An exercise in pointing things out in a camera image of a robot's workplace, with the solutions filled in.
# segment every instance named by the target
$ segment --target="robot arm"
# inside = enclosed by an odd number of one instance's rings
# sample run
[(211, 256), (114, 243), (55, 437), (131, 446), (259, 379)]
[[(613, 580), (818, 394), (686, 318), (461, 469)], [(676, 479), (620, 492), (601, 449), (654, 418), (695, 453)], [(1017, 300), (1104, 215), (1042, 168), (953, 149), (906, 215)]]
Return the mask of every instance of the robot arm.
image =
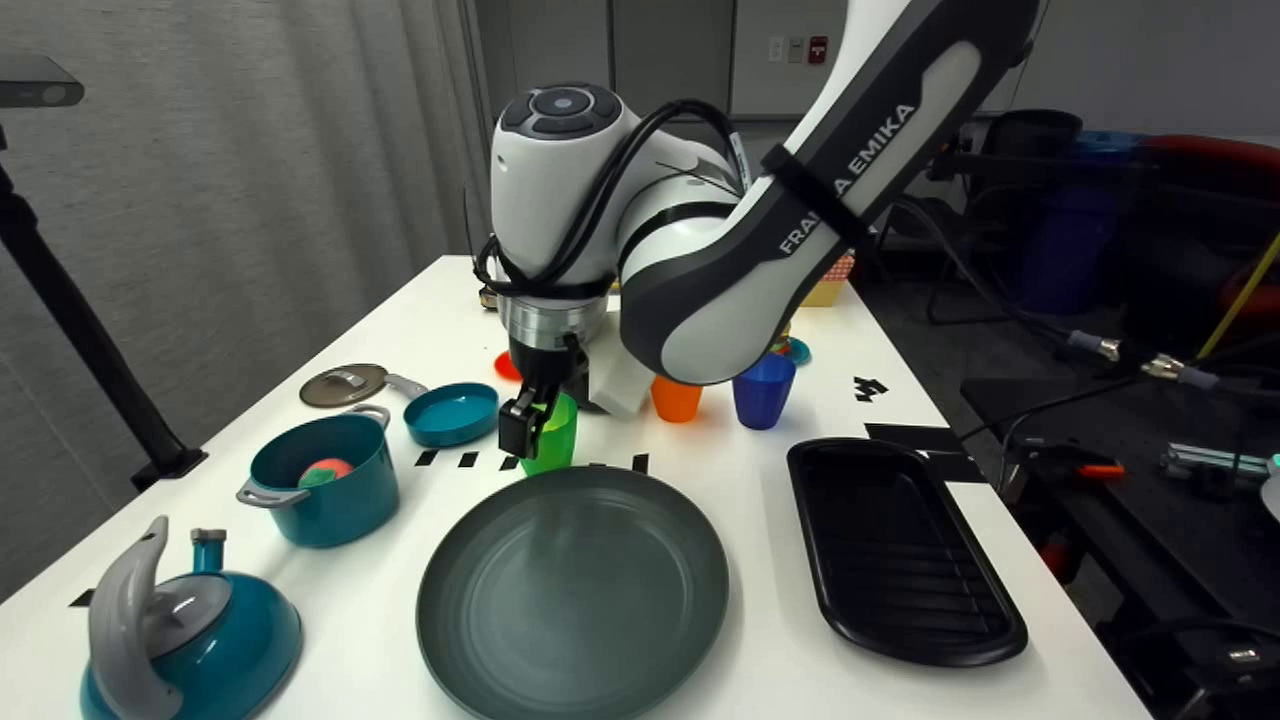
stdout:
[(523, 404), (510, 404), (523, 432), (505, 432), (505, 449), (523, 455), (538, 440), (546, 413), (529, 410), (570, 379), (618, 275), (620, 339), (654, 374), (721, 386), (764, 356), (802, 297), (859, 239), (855, 221), (885, 211), (1025, 55), (1034, 26), (1036, 0), (912, 0), (870, 60), (836, 55), (822, 101), (775, 149), (775, 176), (743, 188), (739, 157), (656, 132), (598, 211), (583, 195), (636, 117), (570, 85), (510, 103), (493, 149), (499, 262), (476, 265), (510, 280), (505, 323), (529, 377)]

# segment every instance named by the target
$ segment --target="blue cup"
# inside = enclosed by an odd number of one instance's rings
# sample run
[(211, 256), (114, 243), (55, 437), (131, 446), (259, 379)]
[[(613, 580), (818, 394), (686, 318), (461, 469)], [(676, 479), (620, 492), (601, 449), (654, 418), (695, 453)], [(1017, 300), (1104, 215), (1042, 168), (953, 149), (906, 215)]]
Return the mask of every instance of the blue cup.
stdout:
[(734, 410), (743, 430), (772, 430), (791, 395), (796, 363), (789, 356), (762, 356), (734, 379)]
[[(389, 453), (389, 413), (356, 413), (302, 425), (253, 455), (241, 504), (274, 508), (275, 529), (304, 548), (335, 548), (376, 531), (401, 508)], [(343, 479), (302, 487), (304, 469), (325, 455), (351, 465)]]

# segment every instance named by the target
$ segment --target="wall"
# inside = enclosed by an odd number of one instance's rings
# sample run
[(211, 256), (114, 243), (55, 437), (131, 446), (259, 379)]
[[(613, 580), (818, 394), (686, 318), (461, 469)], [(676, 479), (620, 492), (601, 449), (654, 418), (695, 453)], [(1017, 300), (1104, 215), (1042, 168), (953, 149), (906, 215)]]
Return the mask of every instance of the wall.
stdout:
[[(664, 27), (664, 45), (654, 48), (654, 55), (703, 45), (717, 66), (725, 26), (750, 26), (734, 42), (739, 60), (739, 70), (734, 70), (734, 103), (739, 117), (775, 117), (775, 128), (789, 128), (789, 117), (796, 117), (802, 96), (818, 92), (818, 79), (762, 85), (762, 70), (769, 72), (769, 66), (762, 66), (762, 34), (833, 8), (836, 16), (847, 8), (870, 26), (885, 26), (888, 12), (906, 8), (906, 0), (717, 0), (674, 19), (669, 3), (613, 3), (625, 8), (625, 27), (644, 26), (636, 38)], [(490, 16), (505, 16), (499, 26), (483, 26), (493, 27), (490, 55), (499, 92), (520, 89), (516, 79), (575, 72), (644, 89), (639, 96), (648, 103), (648, 96), (676, 96), (686, 85), (686, 75), (674, 72), (686, 60), (644, 66), (644, 48), (625, 51), (629, 70), (607, 70), (607, 0), (483, 0), (483, 8)], [(1034, 60), (1011, 72), (983, 108), (1069, 108), (1096, 128), (1280, 142), (1280, 96), (1272, 79), (1280, 70), (1275, 27), (1275, 0), (1044, 0)]]
[(1017, 103), (1096, 128), (1280, 142), (1275, 0), (1052, 0)]
[(607, 0), (479, 0), (479, 34), (493, 111), (529, 85), (613, 85)]
[(648, 117), (676, 96), (727, 108), (734, 0), (613, 0), (613, 85)]

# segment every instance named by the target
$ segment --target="plastic cup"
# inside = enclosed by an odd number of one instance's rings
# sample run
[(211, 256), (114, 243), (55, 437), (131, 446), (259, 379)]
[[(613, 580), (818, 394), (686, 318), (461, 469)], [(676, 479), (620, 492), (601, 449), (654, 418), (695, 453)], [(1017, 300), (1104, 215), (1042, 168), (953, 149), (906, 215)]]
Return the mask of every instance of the plastic cup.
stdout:
[(762, 356), (734, 379), (734, 410), (743, 430), (772, 430), (791, 395), (796, 363), (789, 356)]
[(699, 402), (703, 402), (703, 390), (699, 390), (699, 386), (676, 386), (676, 379), (669, 379), (669, 377), (656, 377), (656, 379), (654, 379), (654, 410), (656, 410), (656, 418), (669, 420), (669, 425), (694, 425)]
[(575, 402), (561, 394), (546, 432), (538, 437), (538, 453), (523, 455), (523, 478), (570, 469), (574, 446), (575, 446)]

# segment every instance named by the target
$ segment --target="pot handle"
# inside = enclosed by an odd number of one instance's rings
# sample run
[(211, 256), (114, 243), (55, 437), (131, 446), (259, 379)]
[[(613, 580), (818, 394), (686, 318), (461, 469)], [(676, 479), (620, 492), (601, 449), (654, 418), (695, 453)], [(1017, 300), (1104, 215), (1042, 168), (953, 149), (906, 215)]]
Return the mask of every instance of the pot handle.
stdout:
[(269, 486), (246, 479), (238, 500), (253, 504), (253, 508), (293, 508), (293, 504), (309, 500), (309, 492), (304, 487), (269, 487)]
[(389, 430), (389, 425), (391, 425), (391, 413), (389, 413), (389, 410), (380, 410), (380, 404), (356, 404), (356, 410), (351, 410), (351, 418), (368, 418), (368, 420), (376, 420), (380, 430)]

